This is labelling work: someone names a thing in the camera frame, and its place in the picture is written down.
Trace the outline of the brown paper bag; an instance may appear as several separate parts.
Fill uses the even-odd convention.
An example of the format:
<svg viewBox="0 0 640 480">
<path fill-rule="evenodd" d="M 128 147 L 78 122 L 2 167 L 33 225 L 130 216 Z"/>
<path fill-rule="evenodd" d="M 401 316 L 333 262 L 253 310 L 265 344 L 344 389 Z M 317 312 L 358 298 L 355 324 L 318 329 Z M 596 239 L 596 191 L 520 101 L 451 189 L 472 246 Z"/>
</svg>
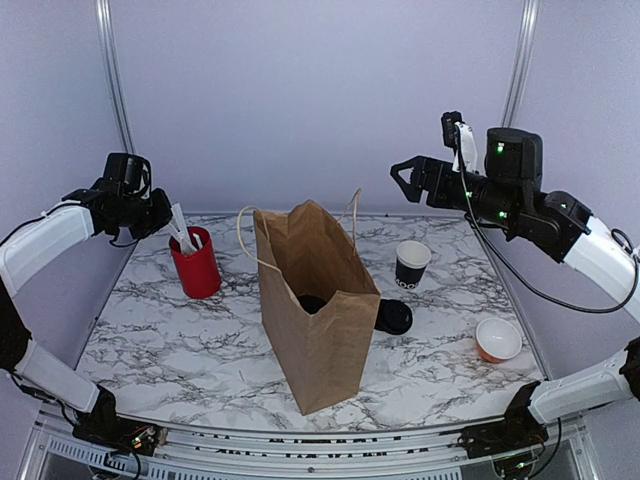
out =
<svg viewBox="0 0 640 480">
<path fill-rule="evenodd" d="M 253 216 L 262 324 L 301 414 L 356 396 L 381 293 L 359 256 L 355 231 L 308 200 Z M 297 297 L 327 304 L 306 313 Z"/>
</svg>

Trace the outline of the black plastic cup lid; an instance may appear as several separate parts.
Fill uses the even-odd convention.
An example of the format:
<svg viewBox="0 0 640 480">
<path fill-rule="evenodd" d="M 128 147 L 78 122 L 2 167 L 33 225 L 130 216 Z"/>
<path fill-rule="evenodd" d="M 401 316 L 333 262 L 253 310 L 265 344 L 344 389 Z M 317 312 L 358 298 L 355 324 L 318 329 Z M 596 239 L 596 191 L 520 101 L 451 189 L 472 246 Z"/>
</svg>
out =
<svg viewBox="0 0 640 480">
<path fill-rule="evenodd" d="M 310 315 L 318 313 L 327 304 L 322 298 L 313 295 L 301 295 L 297 300 L 302 309 Z"/>
</svg>

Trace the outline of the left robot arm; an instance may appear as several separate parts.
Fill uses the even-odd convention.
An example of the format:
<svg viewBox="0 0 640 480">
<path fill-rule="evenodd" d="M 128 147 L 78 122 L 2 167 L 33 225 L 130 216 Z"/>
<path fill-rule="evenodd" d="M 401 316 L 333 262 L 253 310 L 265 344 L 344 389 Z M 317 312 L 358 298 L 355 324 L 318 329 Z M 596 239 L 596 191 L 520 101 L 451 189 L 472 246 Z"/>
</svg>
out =
<svg viewBox="0 0 640 480">
<path fill-rule="evenodd" d="M 77 189 L 11 231 L 1 242 L 1 368 L 24 393 L 57 404 L 75 437 L 122 453 L 150 456 L 164 433 L 148 421 L 126 419 L 115 395 L 78 373 L 62 351 L 76 348 L 88 307 L 95 261 L 70 250 L 106 234 L 122 247 L 149 237 L 171 219 L 166 193 L 152 185 L 150 162 L 138 155 L 108 155 L 91 187 Z"/>
</svg>

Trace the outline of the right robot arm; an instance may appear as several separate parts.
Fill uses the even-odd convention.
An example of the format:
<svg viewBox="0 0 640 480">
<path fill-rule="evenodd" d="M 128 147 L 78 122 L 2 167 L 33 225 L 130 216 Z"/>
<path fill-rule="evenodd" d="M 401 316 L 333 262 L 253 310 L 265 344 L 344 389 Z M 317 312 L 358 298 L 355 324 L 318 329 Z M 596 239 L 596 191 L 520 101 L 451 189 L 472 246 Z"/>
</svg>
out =
<svg viewBox="0 0 640 480">
<path fill-rule="evenodd" d="M 559 264 L 581 273 L 612 300 L 608 307 L 583 307 L 538 289 L 534 295 L 582 314 L 626 311 L 639 317 L 639 249 L 620 229 L 609 229 L 565 191 L 541 189 L 543 141 L 514 128 L 487 132 L 484 171 L 474 170 L 472 131 L 463 122 L 445 128 L 451 162 L 415 156 L 391 166 L 405 198 L 464 212 L 475 228 L 500 229 L 506 240 L 530 241 Z M 468 457 L 505 453 L 548 440 L 548 425 L 592 408 L 639 396 L 639 341 L 612 357 L 556 380 L 521 387 L 498 421 L 463 429 L 458 439 Z"/>
</svg>

